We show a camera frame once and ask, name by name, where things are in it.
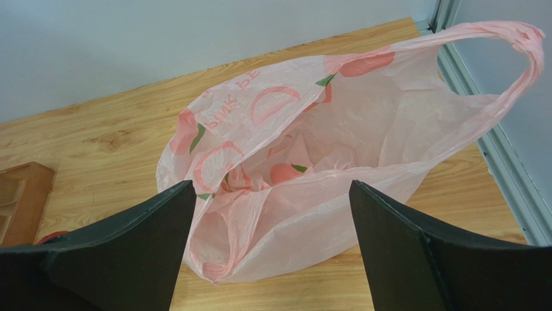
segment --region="crumpled plastic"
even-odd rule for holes
[[[357,244],[354,179],[406,202],[428,171],[508,112],[544,66],[542,32],[461,24],[363,54],[276,63],[206,90],[178,116],[157,186],[193,180],[183,260],[211,282],[297,271]],[[437,74],[441,45],[510,42],[529,68],[501,95],[461,97]]]

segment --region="wooden box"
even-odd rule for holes
[[[34,242],[53,179],[36,162],[0,171],[0,245]]]

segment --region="white plastic bag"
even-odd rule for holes
[[[491,129],[539,77],[540,30],[462,24],[373,52],[310,56],[207,90],[179,115],[159,191],[198,194],[184,261],[212,282],[309,267],[357,244],[351,181],[405,202],[435,165]],[[502,95],[461,97],[437,75],[439,47],[499,38],[529,59]]]

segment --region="wall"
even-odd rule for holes
[[[548,34],[545,59],[552,59],[550,0],[462,0],[454,23],[495,19],[524,21]],[[503,41],[455,43],[482,93],[500,94],[527,68],[527,58]],[[552,204],[552,68],[543,75],[500,122],[514,150],[543,198]]]
[[[0,122],[411,16],[435,0],[0,0]]]

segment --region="bag handle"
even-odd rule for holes
[[[514,49],[527,55],[529,68],[523,72],[496,101],[510,106],[521,97],[536,81],[544,68],[544,51],[542,38],[544,34],[536,27],[515,21],[486,21],[463,23],[436,34],[393,44],[390,51],[407,51],[412,49],[441,46],[447,43],[472,38],[503,39],[512,44]]]

